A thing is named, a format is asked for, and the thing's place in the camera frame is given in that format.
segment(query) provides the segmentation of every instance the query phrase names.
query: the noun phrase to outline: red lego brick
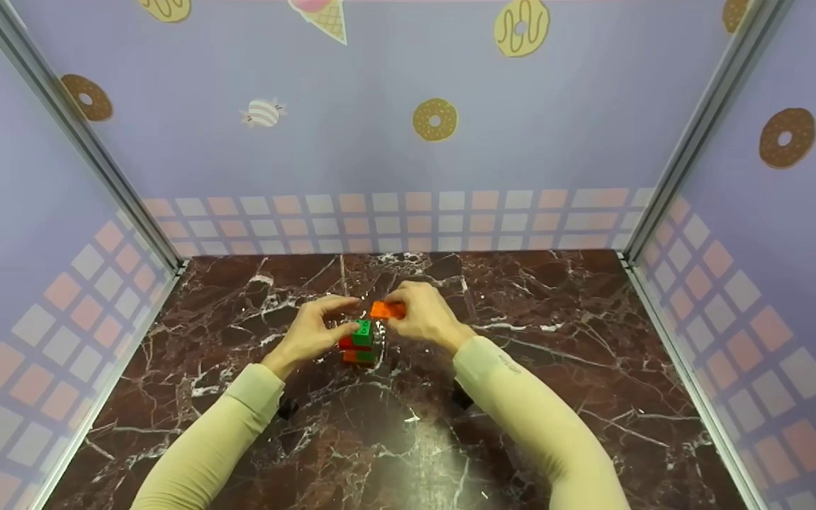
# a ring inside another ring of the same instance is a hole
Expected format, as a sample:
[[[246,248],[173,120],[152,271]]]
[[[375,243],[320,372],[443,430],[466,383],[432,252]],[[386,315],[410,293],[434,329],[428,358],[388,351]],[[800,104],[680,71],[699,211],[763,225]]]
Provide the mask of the red lego brick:
[[[370,309],[371,319],[404,319],[405,306],[403,304],[387,304],[382,301],[373,301]]]
[[[339,348],[343,349],[343,351],[371,351],[373,349],[372,346],[356,345],[350,336],[339,339]]]

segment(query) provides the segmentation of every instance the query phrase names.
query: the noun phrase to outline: metal edge trim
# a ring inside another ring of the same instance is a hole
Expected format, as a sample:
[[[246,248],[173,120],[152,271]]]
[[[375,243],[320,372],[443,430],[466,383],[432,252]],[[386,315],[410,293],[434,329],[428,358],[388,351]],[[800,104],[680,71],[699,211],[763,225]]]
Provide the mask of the metal edge trim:
[[[178,285],[178,281],[181,280],[181,275],[184,274],[187,267],[188,262],[185,261],[182,267],[179,268],[178,272],[172,278],[171,282],[169,282],[168,287],[164,291],[162,297],[149,311],[149,315],[145,322],[145,324],[147,324],[146,329],[141,329],[137,333],[136,336],[139,336],[139,338],[136,338],[132,344],[128,346],[128,350],[124,353],[123,359],[120,359],[120,362],[115,363],[115,366],[113,367],[113,374],[109,375],[109,380],[106,381],[106,384],[103,386],[103,390],[100,391],[100,394],[96,397],[96,400],[93,401],[93,406],[91,406],[87,411],[87,416],[85,416],[84,420],[80,423],[80,425],[78,425],[77,431],[75,431],[74,436],[72,436],[68,448],[65,448],[64,452],[62,452],[62,456],[59,457],[59,460],[55,463],[54,468],[51,472],[49,472],[45,481],[41,485],[40,491],[36,493],[35,497],[33,497],[33,503],[30,504],[28,507],[29,509],[41,510],[46,504],[46,501],[49,500],[49,496],[52,496],[52,491],[55,491],[55,485],[58,485],[59,481],[62,479],[62,475],[65,473],[65,470],[68,469],[68,464],[71,464],[72,459],[74,459],[74,455],[77,454],[77,451],[81,448],[81,444],[84,443],[87,433],[90,432],[91,427],[94,426],[96,417],[100,416],[100,412],[103,410],[106,400],[109,400],[109,396],[113,394],[115,385],[118,384],[119,378],[122,377],[124,369],[127,368],[128,364],[130,363],[130,359],[132,359],[134,356],[134,353],[139,348],[140,343],[142,343],[143,339],[146,338],[147,333],[149,332],[149,326],[152,326],[153,322],[155,322],[156,316],[162,311],[162,306],[165,305],[166,300],[168,300],[169,296],[171,296],[172,290],[174,290],[175,286]]]
[[[725,465],[729,475],[731,475],[732,481],[735,483],[739,494],[741,494],[745,506],[747,506],[749,510],[768,510],[764,497],[761,495],[761,491],[758,490],[757,485],[754,484],[754,480],[752,480],[751,475],[749,475],[748,469],[742,462],[742,458],[739,457],[735,444],[729,438],[728,433],[723,429],[723,425],[720,423],[716,410],[713,409],[710,398],[707,397],[703,388],[697,384],[697,378],[689,363],[679,354],[676,343],[673,342],[669,333],[670,329],[664,325],[660,312],[657,310],[657,307],[654,306],[654,300],[648,290],[646,284],[647,279],[644,273],[641,271],[641,268],[633,267],[628,264],[628,262],[625,262],[625,259],[622,259],[621,255],[620,259],[625,268],[625,272],[628,274],[629,281],[632,282],[632,286],[635,287],[635,292],[641,299],[641,303],[644,304],[647,315],[650,317],[651,323],[654,324],[654,329],[657,330],[657,335],[660,336],[660,341],[663,342],[663,347],[666,349],[667,354],[669,354],[673,366],[676,368],[676,373],[681,378],[682,384],[694,403],[694,407],[701,417],[701,422],[707,429],[707,433],[710,434],[713,445],[716,447],[720,458],[722,458],[722,463]]]
[[[623,249],[625,258],[629,261],[640,258],[684,179],[692,171],[693,162],[713,128],[723,116],[735,92],[744,83],[744,78],[751,74],[752,68],[757,64],[757,56],[764,51],[770,34],[781,22],[791,3],[793,0],[754,0],[745,13],[742,27],[717,65],[713,78],[667,162],[667,170],[655,187],[641,221]]]
[[[93,130],[75,113],[74,104],[62,93],[61,81],[46,65],[28,35],[23,22],[14,16],[7,0],[0,0],[0,49],[27,86],[77,149],[100,182],[107,188],[120,209],[132,220],[138,232],[149,242],[162,261],[173,271],[181,267],[181,256],[143,207],[140,197],[130,187],[111,156],[96,138]]]

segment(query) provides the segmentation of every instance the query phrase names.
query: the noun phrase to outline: lavender wall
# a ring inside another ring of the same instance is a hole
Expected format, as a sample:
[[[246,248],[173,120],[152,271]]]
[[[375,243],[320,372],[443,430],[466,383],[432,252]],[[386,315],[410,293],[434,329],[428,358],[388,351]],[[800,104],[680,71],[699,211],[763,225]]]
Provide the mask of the lavender wall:
[[[0,508],[27,507],[168,275],[0,53]]]
[[[760,152],[764,126],[789,108],[816,125],[816,2],[788,13],[644,267],[771,509],[815,510],[816,136],[791,168]]]
[[[550,1],[517,58],[505,2],[333,0],[347,45],[294,1],[13,3],[108,94],[91,124],[185,255],[621,248],[731,38],[722,1]],[[275,125],[241,122],[274,97]],[[433,97],[441,142],[412,128]]]

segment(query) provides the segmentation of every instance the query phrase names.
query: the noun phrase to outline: beige sleeve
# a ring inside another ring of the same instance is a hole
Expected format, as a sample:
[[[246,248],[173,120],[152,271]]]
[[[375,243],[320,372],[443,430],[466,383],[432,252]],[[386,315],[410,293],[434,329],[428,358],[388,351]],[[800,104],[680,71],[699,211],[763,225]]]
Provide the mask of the beige sleeve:
[[[248,365],[156,462],[132,509],[206,508],[276,414],[284,385],[269,368]]]
[[[453,359],[456,380],[537,461],[552,486],[550,508],[628,510],[616,469],[574,410],[483,336]]]

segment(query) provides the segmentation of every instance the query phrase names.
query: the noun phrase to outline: marble table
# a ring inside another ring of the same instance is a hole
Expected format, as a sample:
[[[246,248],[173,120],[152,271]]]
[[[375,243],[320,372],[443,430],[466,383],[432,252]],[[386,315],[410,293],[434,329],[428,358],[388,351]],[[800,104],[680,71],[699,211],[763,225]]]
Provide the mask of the marble table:
[[[556,390],[598,436],[635,510],[744,508],[612,251],[194,259],[111,392],[48,508],[128,508],[162,452],[260,361],[298,306],[430,281],[456,315]],[[213,508],[546,508],[548,486],[477,407],[453,403],[435,346],[330,352],[289,378],[297,403]]]

